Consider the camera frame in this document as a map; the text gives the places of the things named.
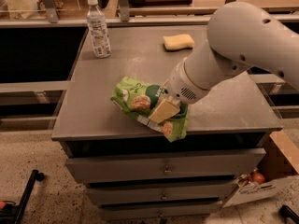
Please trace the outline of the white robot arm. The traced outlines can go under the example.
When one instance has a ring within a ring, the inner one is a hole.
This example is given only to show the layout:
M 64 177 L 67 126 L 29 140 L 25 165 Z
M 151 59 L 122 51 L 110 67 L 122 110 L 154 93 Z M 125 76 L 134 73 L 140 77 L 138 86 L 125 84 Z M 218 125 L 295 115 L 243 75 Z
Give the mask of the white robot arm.
M 182 104 L 194 104 L 223 80 L 256 66 L 299 89 L 299 34 L 263 9 L 246 2 L 218 8 L 206 40 L 171 72 L 167 94 L 149 115 L 155 123 L 174 117 Z

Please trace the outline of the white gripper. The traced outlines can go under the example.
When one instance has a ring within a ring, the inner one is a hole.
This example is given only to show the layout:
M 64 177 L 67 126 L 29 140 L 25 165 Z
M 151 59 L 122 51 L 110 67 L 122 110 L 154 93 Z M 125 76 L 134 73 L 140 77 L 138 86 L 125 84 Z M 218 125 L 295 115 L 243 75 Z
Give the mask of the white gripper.
M 163 98 L 150 113 L 151 121 L 161 123 L 180 111 L 180 102 L 188 105 L 195 104 L 209 93 L 209 90 L 199 88 L 192 83 L 185 71 L 185 61 L 186 58 L 174 67 L 167 80 L 166 89 L 168 94 L 174 98 Z

